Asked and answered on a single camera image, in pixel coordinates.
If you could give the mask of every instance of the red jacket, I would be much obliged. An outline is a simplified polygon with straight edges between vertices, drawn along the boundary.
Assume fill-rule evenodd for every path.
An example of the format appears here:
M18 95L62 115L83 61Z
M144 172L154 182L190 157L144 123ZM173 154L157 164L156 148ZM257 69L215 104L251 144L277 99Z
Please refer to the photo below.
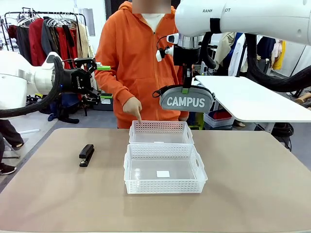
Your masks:
M32 65L41 66L47 58L41 46L43 19L38 18L29 25L29 42Z

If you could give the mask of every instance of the basket handle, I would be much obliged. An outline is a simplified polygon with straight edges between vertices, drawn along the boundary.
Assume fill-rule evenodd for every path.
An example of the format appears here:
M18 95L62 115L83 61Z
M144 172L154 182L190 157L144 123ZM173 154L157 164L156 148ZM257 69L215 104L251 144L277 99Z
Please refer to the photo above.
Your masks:
M129 147L128 147L128 150L127 150L127 152L126 152L126 154L125 154L125 156L124 156L124 164L123 164L123 167L124 167L124 169L127 169L127 167L128 167L128 156L129 156Z
M187 126L187 137L190 139L190 137L192 137L192 132L191 129Z
M197 151L195 151L195 152L196 152L196 154L197 154L196 160L198 161L199 165L200 165L202 168L204 168L204 163L203 163L203 161L202 161L202 159L201 159L200 154L199 154Z
M130 127L129 135L130 135L130 137L133 137L133 136L134 136L134 130L133 130L133 127L132 127L132 126Z

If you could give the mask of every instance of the hanging clothes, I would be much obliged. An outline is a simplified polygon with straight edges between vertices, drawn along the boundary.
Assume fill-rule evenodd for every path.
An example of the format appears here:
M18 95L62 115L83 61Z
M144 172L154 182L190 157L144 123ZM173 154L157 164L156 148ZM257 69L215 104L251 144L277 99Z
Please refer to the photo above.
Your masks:
M88 39L88 51L89 51L89 57L94 57L94 50L93 46L91 44L91 41L89 40L89 33L88 33L88 27L86 26L86 33L87 33L87 39Z
M276 39L276 43L274 44L273 51L271 54L271 66L273 66L276 59L280 57L282 53L282 40Z
M229 65L230 65L230 62L231 62L231 59L232 59L232 55L233 55L233 52L234 52L234 49L235 49L235 46L237 45L237 42L239 40L239 38L243 35L243 33L236 33L235 35L235 39L234 39L234 43L233 45L230 47L231 50L229 52L229 54L224 58L223 60L223 67L228 69L229 68Z
M260 56L261 59L271 59L275 44L275 39L264 36L257 44L257 55Z
M33 65L29 41L29 28L17 27L16 34L20 55L22 55L31 65Z
M3 45L2 45L4 47L3 49L8 50L8 51L12 51L12 46L13 46L14 51L19 52L18 44L17 44L17 28L15 25L10 25L9 28L7 29L7 31L4 30L4 32L3 32L0 30L0 40L3 43Z
M78 58L88 57L89 56L89 46L88 46L88 37L86 28L83 24L79 23L79 29L80 29L80 37L81 37L81 46L80 46L80 39L79 34L77 33L77 42L78 45Z
M50 33L51 33L51 36L52 36L52 40L53 40L53 42L54 42L54 44L56 46L56 52L57 52L57 54L60 55L59 36L58 36L57 30L54 27L51 27L49 29L50 29Z
M257 35L257 44L260 42L261 39L262 39L262 36ZM245 43L245 34L243 34L237 41L237 44L236 44L235 49L234 49L233 54L232 54L230 66L228 69L228 76L236 76L238 73L244 43ZM245 51L241 67L242 67L241 72L247 72L247 69L248 69L247 49Z
M219 66L223 66L223 60L231 51L231 46L234 44L235 36L236 33L224 33L221 37L214 59L216 63L215 69L218 69Z
M282 52L281 52L279 58L274 62L272 69L274 69L274 70L282 69L285 52L286 52L286 41L283 40L282 41Z
M43 21L42 33L41 33L42 49L44 50L46 55L48 55L50 52L57 52L57 47L53 41L50 29L47 26L47 22L50 19L51 18L47 18Z
M41 45L43 19L38 18L29 25L30 52L33 66L41 66L47 58Z
M78 57L76 46L76 30L70 30L68 26L56 28L59 36L60 56L63 60L75 59ZM68 62L65 62L65 69L71 69Z

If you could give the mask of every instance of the orange hoodie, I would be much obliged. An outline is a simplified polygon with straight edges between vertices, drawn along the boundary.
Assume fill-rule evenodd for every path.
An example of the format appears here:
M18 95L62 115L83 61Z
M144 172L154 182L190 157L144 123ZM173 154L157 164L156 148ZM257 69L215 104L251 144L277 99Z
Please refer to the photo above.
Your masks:
M123 105L135 96L142 104L142 120L178 121L188 112L163 110L159 98L152 93L164 86L182 83L179 67L175 67L172 56L162 62L156 60L156 43L162 36L177 32L175 9L160 21L156 32L149 27L141 14L132 13L132 4L124 2L119 10L105 23L96 61L111 66L110 71L96 71L95 78L100 88L112 93L114 113L119 128L129 128L136 118L123 112ZM172 46L161 39L159 48Z

